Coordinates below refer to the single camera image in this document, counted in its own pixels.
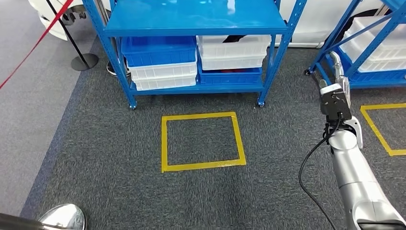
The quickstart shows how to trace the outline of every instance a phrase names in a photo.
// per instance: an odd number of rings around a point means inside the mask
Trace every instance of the yellow floor marking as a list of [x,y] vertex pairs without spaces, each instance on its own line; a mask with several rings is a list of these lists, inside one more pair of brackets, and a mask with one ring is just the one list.
[[[233,124],[234,135],[236,137],[238,159],[227,160],[227,161],[213,161],[204,163],[193,163],[193,164],[178,164],[178,165],[168,165],[168,128],[167,121],[176,120],[190,120],[190,119],[204,119],[204,118],[215,118],[215,117],[231,117]],[[191,115],[172,115],[162,117],[162,134],[161,134],[161,172],[169,171],[184,171],[184,170],[194,170],[194,169],[208,169],[217,167],[227,167],[236,165],[246,165],[246,159],[244,154],[244,147],[242,145],[241,134],[238,127],[237,115],[235,112],[224,112],[224,113],[209,113],[209,114],[191,114]]]
[[388,143],[386,142],[385,138],[383,138],[381,132],[379,132],[376,125],[373,123],[371,117],[368,115],[367,110],[376,110],[376,109],[398,109],[398,108],[406,108],[406,103],[398,103],[398,104],[374,104],[374,105],[362,105],[361,106],[361,113],[364,115],[365,120],[367,120],[369,126],[371,127],[372,131],[378,137],[379,141],[388,152],[389,156],[400,156],[406,155],[406,149],[391,149]]

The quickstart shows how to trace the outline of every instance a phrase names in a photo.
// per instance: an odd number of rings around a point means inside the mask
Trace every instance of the plastic bin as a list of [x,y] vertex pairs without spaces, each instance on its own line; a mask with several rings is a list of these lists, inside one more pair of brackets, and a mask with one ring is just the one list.
[[200,57],[202,60],[203,70],[217,69],[247,69],[262,67],[262,61],[266,54],[252,57],[220,57],[206,58]]
[[[383,16],[359,17],[354,18],[352,26],[348,29],[348,35],[364,29]],[[359,48],[363,51],[371,43],[371,41],[378,35],[382,28],[389,20],[377,25],[376,27],[360,34],[352,39]],[[405,58],[406,59],[406,25],[398,25],[386,38],[383,40],[375,51],[370,55],[371,58]]]
[[[343,53],[340,48],[335,48],[335,51],[339,54],[341,58],[341,63],[344,68],[344,72],[347,71],[352,62],[350,58]],[[390,71],[377,71],[377,72],[359,72],[356,71],[352,76],[349,77],[350,87],[362,88],[364,86],[369,86],[371,83],[375,82],[375,85],[381,85],[385,87],[390,83],[406,82],[406,69],[400,70],[390,70]]]
[[262,68],[241,69],[242,72],[224,73],[221,70],[202,70],[200,62],[197,66],[202,85],[255,84],[260,81],[262,74]]
[[[345,32],[344,39],[349,36],[350,34],[348,32]],[[361,53],[364,51],[354,40],[349,40],[348,42],[342,44],[340,48],[344,53],[347,54],[352,62],[356,61]],[[406,69],[406,57],[389,59],[369,56],[365,60],[365,62],[358,68],[360,72],[376,72],[398,69]]]
[[196,74],[133,80],[138,91],[157,90],[196,85]]
[[247,35],[238,42],[223,43],[228,36],[198,36],[201,57],[233,58],[266,55],[270,35]]
[[196,37],[124,37],[121,51],[129,67],[195,62]]
[[162,77],[178,77],[197,74],[197,59],[195,62],[166,65],[128,67],[132,80],[153,79]]

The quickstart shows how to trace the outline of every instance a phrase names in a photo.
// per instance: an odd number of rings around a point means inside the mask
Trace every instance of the floor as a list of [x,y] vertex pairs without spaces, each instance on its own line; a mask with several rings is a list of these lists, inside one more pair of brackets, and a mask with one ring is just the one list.
[[[0,1],[3,82],[34,46],[45,27],[27,0]],[[83,53],[96,34],[89,20],[68,27]],[[73,46],[47,35],[0,90],[0,212],[19,215],[80,72],[70,67]]]
[[[43,31],[28,3],[16,2],[21,5],[11,5],[25,7],[32,24],[20,30],[27,37],[0,24],[27,44],[10,50],[11,59],[0,55],[8,72],[30,48],[28,38],[34,43]],[[255,106],[255,94],[246,93],[143,96],[132,111],[104,69],[107,57],[88,22],[81,27],[88,27],[87,34],[74,28],[72,33],[84,52],[100,57],[94,69],[71,70],[75,53],[70,44],[47,36],[0,91],[0,139],[6,143],[0,184],[7,185],[0,188],[0,212],[35,218],[56,204],[75,203],[89,216],[90,229],[328,229],[297,182],[300,163],[321,139],[325,121],[315,81],[302,75],[317,50],[288,50],[264,108]],[[0,49],[15,44],[9,42],[0,43]],[[363,127],[365,157],[406,216],[406,158],[388,156],[359,110],[363,104],[404,103],[406,90],[361,90],[351,96],[352,112]],[[31,103],[15,106],[23,99]],[[161,173],[163,115],[225,111],[237,114],[246,166]],[[405,111],[370,111],[394,149],[406,149]],[[170,164],[234,159],[234,143],[227,118],[168,125]],[[309,160],[304,183],[344,228],[327,146]]]

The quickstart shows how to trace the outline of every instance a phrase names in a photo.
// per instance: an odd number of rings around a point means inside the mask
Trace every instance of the shelf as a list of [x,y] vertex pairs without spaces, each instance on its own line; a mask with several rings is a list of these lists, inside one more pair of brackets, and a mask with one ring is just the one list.
[[[336,47],[334,51],[340,56],[341,63],[344,69],[344,75],[347,70],[353,65],[351,59],[345,54],[341,48]],[[359,72],[356,71],[350,77],[351,89],[366,89],[366,88],[385,88],[385,87],[400,87],[406,86],[406,69],[387,70],[376,72]]]
[[390,80],[390,81],[372,81],[372,82],[351,82],[351,89],[367,89],[367,88],[386,88],[386,87],[405,87],[406,79]]
[[269,35],[288,27],[272,0],[119,0],[106,36]]
[[403,3],[405,3],[405,0],[381,0],[381,2],[387,5],[392,11],[396,11]]
[[193,86],[137,91],[134,82],[130,85],[133,95],[159,95],[159,94],[192,94],[192,93],[237,93],[237,92],[260,92],[264,88],[262,81],[256,84],[239,84],[239,85],[201,85],[197,83]]

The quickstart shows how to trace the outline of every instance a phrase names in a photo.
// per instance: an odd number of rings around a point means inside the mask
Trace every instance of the red rope barrier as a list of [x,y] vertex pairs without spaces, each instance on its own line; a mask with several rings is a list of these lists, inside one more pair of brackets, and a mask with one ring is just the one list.
[[45,30],[45,32],[41,35],[37,43],[34,45],[34,47],[31,49],[31,51],[24,57],[22,62],[18,64],[18,66],[13,70],[13,72],[6,78],[5,81],[0,85],[0,89],[10,80],[10,78],[14,75],[14,73],[18,70],[18,68],[25,62],[25,60],[28,58],[28,56],[37,48],[38,44],[42,41],[42,39],[45,37],[45,35],[49,32],[49,30],[54,26],[54,24],[58,21],[58,19],[63,15],[63,13],[68,9],[69,5],[73,2],[73,0],[67,0],[65,4],[63,4],[62,8],[59,10],[58,14],[56,14],[55,18],[52,20],[51,24],[49,27]]

